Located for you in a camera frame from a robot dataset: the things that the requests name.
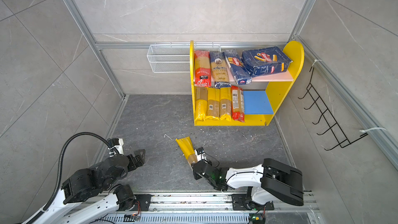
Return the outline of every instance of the blue panel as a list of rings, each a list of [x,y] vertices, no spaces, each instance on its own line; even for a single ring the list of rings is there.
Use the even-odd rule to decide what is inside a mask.
[[[243,91],[245,114],[273,114],[265,91]]]

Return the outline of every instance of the red pasta package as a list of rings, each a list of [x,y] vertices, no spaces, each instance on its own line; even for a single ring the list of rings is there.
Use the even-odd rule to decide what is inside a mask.
[[[232,118],[235,121],[245,122],[245,102],[243,100],[243,89],[232,86]]]
[[[195,86],[211,87],[210,52],[195,51]]]

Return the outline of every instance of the white label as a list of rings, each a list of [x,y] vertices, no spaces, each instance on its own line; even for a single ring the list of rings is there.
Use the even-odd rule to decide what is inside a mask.
[[[245,102],[243,99],[243,90],[240,91],[240,107],[242,109],[242,113],[245,112]]]
[[[233,107],[233,109],[239,108],[238,91],[237,90],[232,90],[232,107]]]

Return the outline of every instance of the white zip tie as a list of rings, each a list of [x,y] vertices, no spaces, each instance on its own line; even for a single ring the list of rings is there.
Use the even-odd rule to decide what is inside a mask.
[[[322,60],[315,59],[314,62],[312,63],[312,65],[311,65],[311,67],[313,67],[314,64],[315,64],[317,61],[322,61]]]
[[[368,132],[368,131],[371,131],[371,130],[377,130],[377,129],[387,131],[387,129],[383,128],[383,127],[372,127],[372,128],[366,129],[366,130],[359,130],[359,131],[362,132],[362,133],[365,133],[365,132]]]

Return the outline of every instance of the mesh basket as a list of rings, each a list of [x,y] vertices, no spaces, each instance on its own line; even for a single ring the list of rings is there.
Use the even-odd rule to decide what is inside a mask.
[[[154,73],[189,72],[189,43],[154,44],[149,47],[147,58]],[[195,44],[195,50],[221,52],[220,45]]]

